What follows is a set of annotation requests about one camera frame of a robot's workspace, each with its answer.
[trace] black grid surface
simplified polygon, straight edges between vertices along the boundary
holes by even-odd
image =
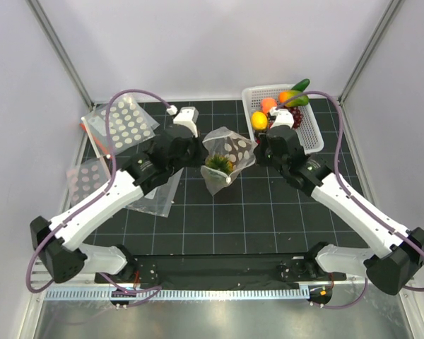
[[[248,137],[241,101],[176,102],[195,106],[201,134],[226,126]],[[326,100],[311,100],[322,131],[322,157],[332,163],[338,127],[337,113]],[[171,117],[158,103],[143,108],[159,122]],[[148,141],[117,156],[118,167],[148,147]],[[83,160],[94,157],[88,144]],[[361,185],[346,140],[340,171],[360,193]],[[366,247],[358,234],[337,215],[290,188],[271,168],[250,167],[214,197],[199,169],[184,169],[168,218],[122,209],[86,239],[89,244],[124,244],[133,254],[245,254],[307,251],[317,242]]]

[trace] basket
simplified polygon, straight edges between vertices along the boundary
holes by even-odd
[[[272,97],[278,101],[278,95],[284,90],[290,90],[293,85],[268,85],[245,88],[242,91],[243,107],[245,110],[245,117],[247,119],[248,131],[252,131],[249,137],[254,141],[254,130],[252,128],[251,117],[252,114],[261,108],[261,101],[265,97]],[[298,107],[303,114],[303,120],[298,128],[297,134],[300,143],[305,149],[305,153],[320,152],[324,147],[324,140],[320,134],[319,126],[312,111],[311,105]]]

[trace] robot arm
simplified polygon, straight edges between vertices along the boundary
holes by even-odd
[[[254,151],[257,164],[275,167],[289,185],[334,211],[369,245],[369,249],[350,249],[319,243],[307,255],[312,275],[314,270],[318,275],[323,272],[359,275],[369,278],[381,291],[396,295],[424,264],[424,260],[407,243],[357,206],[341,188],[338,178],[325,161],[316,155],[305,154],[286,117],[287,110],[278,109],[278,112],[271,113],[276,115],[275,123],[266,133],[258,135],[260,144]],[[424,230],[416,228],[411,231],[395,222],[341,179],[352,196],[395,232],[409,238],[424,251]]]
[[[136,272],[136,262],[122,246],[91,246],[85,238],[118,210],[139,200],[154,188],[165,184],[183,167],[200,167],[207,150],[198,138],[194,107],[185,107],[161,134],[154,137],[150,148],[129,159],[117,171],[112,188],[92,206],[72,218],[40,252],[40,259],[56,283],[64,283],[82,273],[105,272],[117,281],[127,281]],[[45,220],[38,217],[30,223],[33,247],[88,202],[101,194],[109,182],[70,210]]]

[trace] cucumber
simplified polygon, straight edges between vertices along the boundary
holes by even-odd
[[[291,90],[299,90],[300,92],[303,92],[306,90],[306,87],[310,85],[310,82],[311,81],[309,79],[303,79],[299,83],[296,83]]]

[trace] white wall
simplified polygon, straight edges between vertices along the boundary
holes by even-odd
[[[405,1],[346,113],[380,207],[424,229],[424,0]],[[424,294],[418,298],[424,307]]]
[[[41,0],[91,97],[240,97],[312,79],[340,95],[389,0]]]
[[[24,0],[0,0],[0,339],[28,302],[30,221],[57,213],[86,107]]]

